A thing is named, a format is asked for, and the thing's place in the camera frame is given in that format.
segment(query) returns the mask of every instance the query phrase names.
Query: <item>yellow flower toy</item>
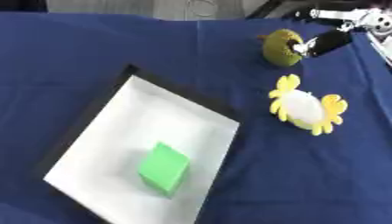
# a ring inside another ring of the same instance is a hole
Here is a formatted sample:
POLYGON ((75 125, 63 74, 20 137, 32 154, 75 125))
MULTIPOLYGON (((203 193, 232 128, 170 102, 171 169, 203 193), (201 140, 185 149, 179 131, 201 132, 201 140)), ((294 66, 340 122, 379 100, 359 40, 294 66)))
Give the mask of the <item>yellow flower toy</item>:
POLYGON ((276 89, 269 92, 269 98, 276 98, 270 105, 272 114, 282 122, 289 121, 304 130, 311 130, 314 136, 333 132, 333 125, 342 124, 340 114, 346 111, 347 102, 337 94, 328 94, 320 101, 311 93, 296 88, 300 79, 295 74, 281 77, 276 89))

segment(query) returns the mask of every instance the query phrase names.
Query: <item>table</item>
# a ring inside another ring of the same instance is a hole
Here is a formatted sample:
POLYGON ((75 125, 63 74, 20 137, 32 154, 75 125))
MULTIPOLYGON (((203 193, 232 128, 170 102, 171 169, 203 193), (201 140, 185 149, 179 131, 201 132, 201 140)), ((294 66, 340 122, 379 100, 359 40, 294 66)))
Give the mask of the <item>table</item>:
POLYGON ((167 22, 115 15, 0 15, 0 221, 98 223, 40 177, 42 157, 126 64, 221 100, 239 134, 200 223, 384 224, 392 221, 392 76, 366 37, 277 68, 257 34, 328 28, 281 20, 167 22), (349 102, 331 135, 279 122, 267 93, 283 74, 349 102))

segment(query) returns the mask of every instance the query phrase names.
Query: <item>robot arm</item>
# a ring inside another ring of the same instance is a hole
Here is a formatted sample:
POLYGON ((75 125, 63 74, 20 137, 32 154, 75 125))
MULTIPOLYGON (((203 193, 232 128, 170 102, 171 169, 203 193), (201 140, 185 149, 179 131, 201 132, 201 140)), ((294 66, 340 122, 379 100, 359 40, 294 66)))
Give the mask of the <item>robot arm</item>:
POLYGON ((296 13, 302 18, 338 19, 344 23, 336 30, 321 33, 304 44, 289 43, 291 50, 305 57, 318 57, 352 42, 350 31, 365 29, 376 39, 384 39, 392 33, 392 17, 380 9, 369 10, 310 10, 308 15, 296 13))

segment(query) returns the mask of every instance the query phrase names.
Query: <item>plush toy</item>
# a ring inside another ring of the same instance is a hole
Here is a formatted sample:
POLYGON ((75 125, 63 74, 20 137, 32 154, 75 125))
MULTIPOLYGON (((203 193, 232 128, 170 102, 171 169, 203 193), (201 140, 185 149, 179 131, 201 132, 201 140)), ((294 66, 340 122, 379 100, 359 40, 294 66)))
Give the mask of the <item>plush toy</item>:
POLYGON ((301 37, 294 31, 281 29, 270 35, 259 35, 263 40, 262 54, 270 63, 280 67, 290 67, 302 59, 302 56, 290 49, 288 43, 304 43, 301 37))
POLYGON ((276 89, 269 92, 269 98, 275 98, 270 113, 277 114, 282 122, 289 121, 300 129, 311 130, 314 136, 332 133, 332 123, 343 123, 340 114, 346 111, 347 102, 337 94, 328 94, 320 101, 310 93, 297 90, 299 84, 300 79, 295 74, 281 77, 276 89))

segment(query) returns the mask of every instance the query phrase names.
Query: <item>yellow petal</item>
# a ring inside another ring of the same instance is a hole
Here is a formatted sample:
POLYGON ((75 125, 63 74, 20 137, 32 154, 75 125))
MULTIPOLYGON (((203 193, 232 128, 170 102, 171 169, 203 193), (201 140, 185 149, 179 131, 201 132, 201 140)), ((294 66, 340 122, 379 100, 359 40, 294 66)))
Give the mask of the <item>yellow petal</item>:
POLYGON ((276 113, 277 113, 277 110, 278 110, 281 106, 282 106, 282 100, 280 100, 280 99, 274 100, 274 101, 271 103, 271 106, 269 107, 269 112, 271 112, 271 114, 276 114, 276 113))
POLYGON ((287 76, 282 76, 276 83, 276 88, 282 92, 287 91, 287 76))
POLYGON ((288 90, 293 90, 293 89, 297 88, 299 86, 299 84, 301 83, 301 80, 295 74, 289 75, 289 78, 287 78, 287 81, 288 81, 288 84, 287 84, 288 90))
POLYGON ((339 125, 339 124, 343 123, 343 118, 341 118, 341 116, 339 116, 339 115, 336 115, 334 117, 331 117, 331 122, 339 125))
POLYGON ((285 108, 281 107, 279 109, 278 117, 279 117, 279 120, 281 120, 282 122, 287 121, 287 111, 285 108))
POLYGON ((319 124, 314 124, 313 127, 311 127, 311 134, 316 136, 319 136, 321 134, 321 125, 319 124))
POLYGON ((341 100, 338 94, 328 94, 324 96, 321 103, 329 116, 340 115, 345 112, 348 107, 348 103, 345 100, 341 100))
POLYGON ((345 112, 347 107, 348 103, 345 100, 341 100, 336 103, 335 110, 337 112, 337 115, 340 115, 341 113, 345 112))
POLYGON ((281 95, 282 95, 282 93, 279 90, 277 90, 277 89, 274 89, 271 92, 269 92, 269 98, 276 98, 276 97, 279 97, 281 95))
POLYGON ((338 100, 340 100, 340 95, 338 95, 338 94, 328 94, 328 95, 325 95, 324 97, 323 97, 323 99, 321 100, 321 103, 323 104, 323 105, 326 105, 326 104, 329 104, 329 103, 335 103, 335 102, 337 102, 338 100))
POLYGON ((323 129, 326 134, 331 134, 331 132, 333 132, 333 126, 330 122, 326 122, 323 125, 323 129))

